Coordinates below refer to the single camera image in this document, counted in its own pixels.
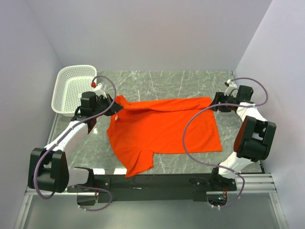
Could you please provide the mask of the orange t shirt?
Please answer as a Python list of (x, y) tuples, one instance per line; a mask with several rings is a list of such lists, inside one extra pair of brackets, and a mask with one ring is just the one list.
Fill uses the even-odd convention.
[(123, 95), (116, 103), (123, 109), (111, 117), (107, 130), (112, 150), (127, 169), (126, 178), (154, 167), (154, 154), (221, 152), (214, 114), (207, 110), (209, 97), (129, 102)]

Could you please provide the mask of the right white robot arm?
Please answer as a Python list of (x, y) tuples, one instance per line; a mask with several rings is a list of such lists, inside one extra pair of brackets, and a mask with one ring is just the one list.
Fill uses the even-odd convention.
[(219, 164), (220, 168), (215, 167), (212, 170), (209, 185), (214, 190), (231, 185), (236, 172), (240, 172), (247, 165), (265, 160), (269, 156), (276, 131), (276, 124), (263, 118), (251, 102), (254, 92), (252, 87), (237, 87), (233, 83), (227, 83), (226, 86), (226, 91), (217, 92), (212, 101), (212, 105), (226, 105), (212, 110), (226, 113), (235, 111), (241, 118), (242, 125), (235, 139), (233, 152)]

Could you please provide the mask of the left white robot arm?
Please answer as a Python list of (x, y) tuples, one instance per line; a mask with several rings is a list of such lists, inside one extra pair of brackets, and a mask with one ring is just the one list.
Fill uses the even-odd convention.
[(75, 110), (67, 128), (43, 148), (35, 148), (30, 154), (28, 187), (61, 193), (67, 187), (78, 185), (89, 192), (95, 187), (91, 168), (68, 168), (67, 154), (94, 128), (97, 118), (116, 115), (123, 107), (109, 94), (97, 95), (84, 92), (81, 104)]

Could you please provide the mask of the white perforated plastic basket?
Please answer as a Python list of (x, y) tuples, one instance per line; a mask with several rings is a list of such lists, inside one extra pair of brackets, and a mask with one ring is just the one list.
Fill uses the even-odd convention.
[(81, 105), (81, 95), (92, 91), (93, 78), (97, 70), (91, 65), (73, 65), (61, 69), (55, 82), (51, 107), (52, 110), (66, 117), (74, 116)]

